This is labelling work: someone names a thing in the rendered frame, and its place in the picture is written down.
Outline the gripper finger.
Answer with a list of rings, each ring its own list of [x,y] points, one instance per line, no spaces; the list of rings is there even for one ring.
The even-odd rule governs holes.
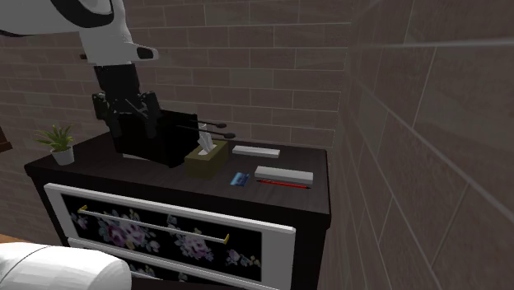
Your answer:
[[[139,100],[144,105],[146,114],[145,129],[149,138],[157,135],[157,120],[161,117],[161,107],[157,95],[154,91],[144,92],[139,96]]]
[[[91,95],[96,118],[103,120],[109,127],[113,138],[122,136],[122,130],[118,120],[118,114],[110,108],[109,102],[106,100],[104,92],[98,92]]]

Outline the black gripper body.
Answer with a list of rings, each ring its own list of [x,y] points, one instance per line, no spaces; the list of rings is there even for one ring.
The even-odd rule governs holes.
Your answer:
[[[94,67],[97,81],[112,110],[135,111],[142,108],[136,66],[131,64]]]

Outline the black box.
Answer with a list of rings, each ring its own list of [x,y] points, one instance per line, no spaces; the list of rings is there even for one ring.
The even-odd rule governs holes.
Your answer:
[[[154,138],[147,136],[145,123],[136,116],[121,115],[119,124],[122,134],[112,138],[116,152],[158,162],[170,168],[181,165],[185,157],[199,146],[196,114],[161,110]]]

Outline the green plant in white pot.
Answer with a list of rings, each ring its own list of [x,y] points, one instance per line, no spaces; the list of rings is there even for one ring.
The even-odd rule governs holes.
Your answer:
[[[51,131],[37,130],[35,141],[51,147],[51,155],[60,166],[74,163],[74,151],[72,142],[74,138],[69,134],[72,124],[66,128],[52,126]]]

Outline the black stick with round tip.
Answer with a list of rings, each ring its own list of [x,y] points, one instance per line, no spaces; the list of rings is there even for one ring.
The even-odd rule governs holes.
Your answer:
[[[182,129],[194,130],[194,131],[201,132],[201,133],[215,134],[215,135],[223,136],[226,139],[233,139],[236,137],[236,135],[234,133],[219,133],[219,132],[215,132],[215,131],[211,131],[211,130],[192,128],[192,127],[183,126],[183,125],[176,125],[176,127],[179,127]]]
[[[203,121],[203,120],[196,120],[196,119],[191,119],[190,122],[194,122],[194,123],[197,123],[197,124],[210,124],[216,128],[219,128],[219,129],[224,129],[227,124],[224,124],[224,123],[213,123],[213,122],[208,122],[208,121]]]

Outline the black dresser with floral drawers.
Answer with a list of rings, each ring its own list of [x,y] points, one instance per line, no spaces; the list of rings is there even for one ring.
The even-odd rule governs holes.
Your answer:
[[[317,290],[331,221],[323,149],[281,146],[279,158],[230,153],[210,180],[184,166],[124,157],[109,134],[26,165],[65,246],[134,263],[142,276],[215,282],[246,290]],[[308,171],[310,189],[261,184],[258,166]],[[230,185],[237,172],[245,186]]]

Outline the olive tissue box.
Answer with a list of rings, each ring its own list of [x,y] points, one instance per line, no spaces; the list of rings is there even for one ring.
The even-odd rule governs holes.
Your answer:
[[[212,139],[210,133],[201,132],[199,146],[185,157],[188,177],[210,180],[228,160],[228,142]]]

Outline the small flat white box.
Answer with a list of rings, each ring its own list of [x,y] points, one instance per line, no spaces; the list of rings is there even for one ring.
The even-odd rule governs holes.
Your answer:
[[[265,148],[265,147],[248,147],[236,145],[232,149],[233,154],[252,156],[252,157],[267,157],[267,158],[279,158],[280,150]]]

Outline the large flat white box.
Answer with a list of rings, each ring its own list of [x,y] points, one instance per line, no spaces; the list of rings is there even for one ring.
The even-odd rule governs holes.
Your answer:
[[[270,180],[297,182],[306,185],[312,185],[314,180],[314,174],[312,172],[295,171],[267,166],[258,166],[255,170],[255,177]]]

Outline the red pen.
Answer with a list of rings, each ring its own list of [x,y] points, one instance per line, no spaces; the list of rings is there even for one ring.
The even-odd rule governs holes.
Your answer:
[[[261,184],[279,185],[279,186],[298,188],[298,189],[310,189],[311,188],[311,187],[306,186],[306,185],[296,185],[296,184],[278,182],[278,181],[273,181],[273,180],[257,180],[257,182],[259,182]]]

